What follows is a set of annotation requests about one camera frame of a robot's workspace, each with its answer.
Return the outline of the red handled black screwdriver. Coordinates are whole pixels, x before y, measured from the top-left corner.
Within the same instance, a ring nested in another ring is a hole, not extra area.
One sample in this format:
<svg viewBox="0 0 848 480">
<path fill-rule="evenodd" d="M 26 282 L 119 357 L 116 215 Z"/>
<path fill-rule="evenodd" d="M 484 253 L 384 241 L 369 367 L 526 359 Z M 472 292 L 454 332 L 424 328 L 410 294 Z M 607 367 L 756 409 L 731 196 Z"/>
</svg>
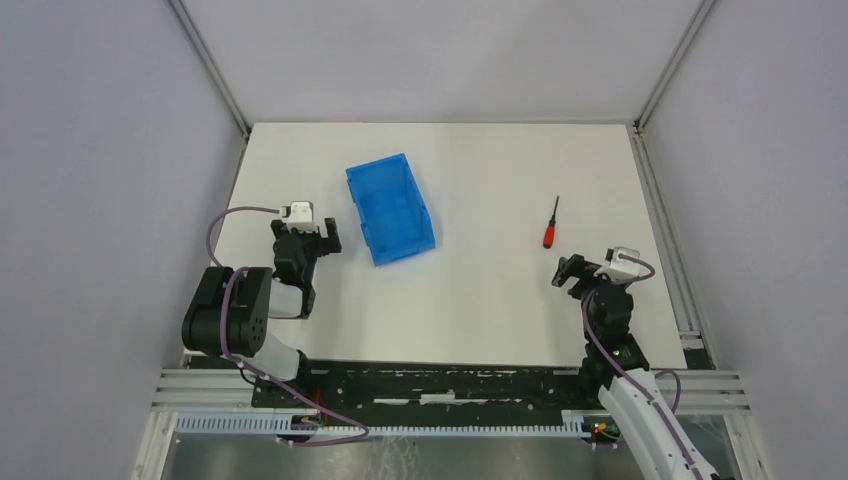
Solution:
<svg viewBox="0 0 848 480">
<path fill-rule="evenodd" d="M 544 249 L 551 249 L 555 241 L 558 204 L 559 196 L 555 199 L 554 207 L 543 235 L 542 247 Z"/>
</svg>

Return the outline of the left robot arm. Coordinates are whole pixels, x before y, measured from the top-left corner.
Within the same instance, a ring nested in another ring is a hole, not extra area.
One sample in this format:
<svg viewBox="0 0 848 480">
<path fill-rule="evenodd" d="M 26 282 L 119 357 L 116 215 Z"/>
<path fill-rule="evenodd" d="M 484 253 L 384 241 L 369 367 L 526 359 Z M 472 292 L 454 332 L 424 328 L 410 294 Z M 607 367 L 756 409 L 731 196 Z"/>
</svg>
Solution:
<svg viewBox="0 0 848 480">
<path fill-rule="evenodd" d="M 328 217 L 324 225 L 322 233 L 315 224 L 274 220 L 271 267 L 249 267 L 239 275 L 231 267 L 208 267 L 182 323 L 184 347 L 251 365 L 278 378 L 275 392 L 288 406 L 306 405 L 314 394 L 307 357 L 272 336 L 269 323 L 310 317 L 318 259 L 342 251 L 336 220 Z"/>
</svg>

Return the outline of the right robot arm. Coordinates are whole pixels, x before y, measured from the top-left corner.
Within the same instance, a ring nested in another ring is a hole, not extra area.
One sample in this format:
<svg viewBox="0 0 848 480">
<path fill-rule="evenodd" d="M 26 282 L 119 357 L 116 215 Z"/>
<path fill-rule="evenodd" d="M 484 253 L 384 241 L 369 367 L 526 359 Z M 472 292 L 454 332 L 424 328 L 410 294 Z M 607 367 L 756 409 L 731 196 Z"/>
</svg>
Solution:
<svg viewBox="0 0 848 480">
<path fill-rule="evenodd" d="M 577 392 L 591 408 L 611 416 L 646 479 L 717 479 L 717 469 L 698 450 L 676 418 L 682 381 L 670 370 L 675 397 L 667 402 L 630 329 L 635 301 L 629 288 L 654 277 L 656 269 L 635 250 L 608 250 L 603 263 L 573 254 L 559 259 L 551 280 L 580 303 L 586 340 Z"/>
</svg>

